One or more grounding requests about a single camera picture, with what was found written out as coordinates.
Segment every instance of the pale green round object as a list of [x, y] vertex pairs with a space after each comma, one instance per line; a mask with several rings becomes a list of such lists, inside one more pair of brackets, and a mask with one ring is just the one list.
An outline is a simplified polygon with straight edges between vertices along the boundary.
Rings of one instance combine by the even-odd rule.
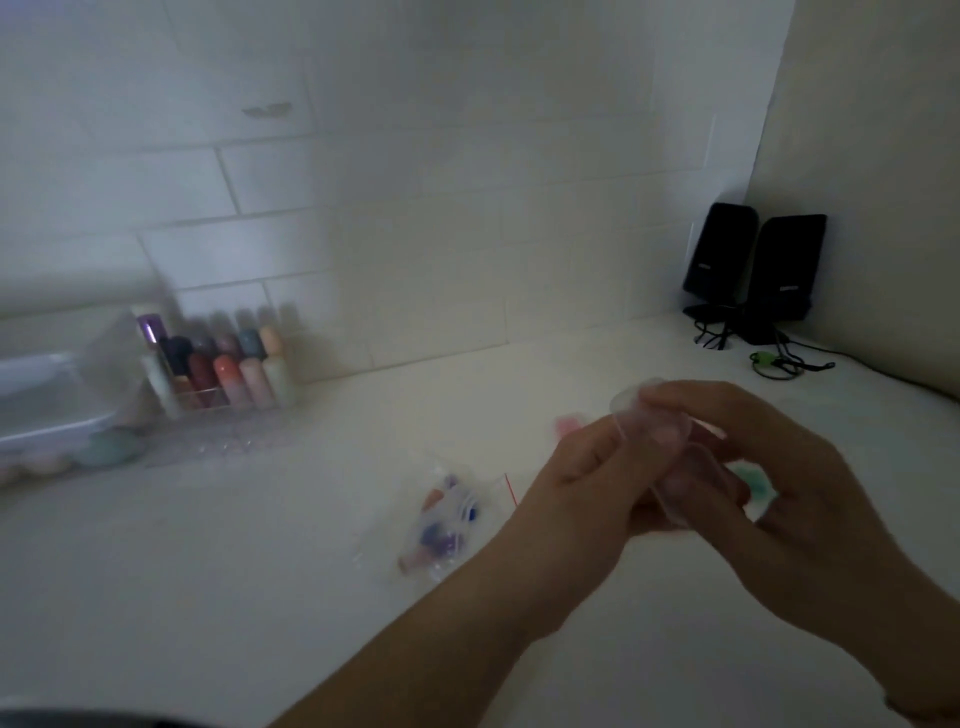
[[143, 441], [127, 429], [109, 429], [90, 435], [86, 447], [73, 453], [73, 459], [85, 468], [119, 465], [143, 452]]

